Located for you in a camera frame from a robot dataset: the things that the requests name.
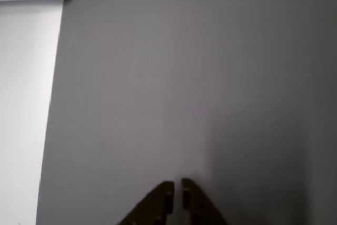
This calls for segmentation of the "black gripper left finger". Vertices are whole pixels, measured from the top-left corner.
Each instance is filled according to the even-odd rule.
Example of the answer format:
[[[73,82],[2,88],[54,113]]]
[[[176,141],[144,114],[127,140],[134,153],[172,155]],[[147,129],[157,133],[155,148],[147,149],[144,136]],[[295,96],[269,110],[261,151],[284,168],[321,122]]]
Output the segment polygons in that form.
[[[174,182],[163,181],[148,193],[119,224],[166,224],[167,217],[173,213],[174,192]]]

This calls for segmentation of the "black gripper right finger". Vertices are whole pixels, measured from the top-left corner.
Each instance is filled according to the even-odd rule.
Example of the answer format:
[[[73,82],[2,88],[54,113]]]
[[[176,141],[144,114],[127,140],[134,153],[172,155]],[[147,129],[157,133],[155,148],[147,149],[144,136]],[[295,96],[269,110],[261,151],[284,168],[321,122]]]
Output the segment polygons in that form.
[[[183,209],[189,214],[189,224],[229,224],[206,193],[192,179],[183,178],[181,183]]]

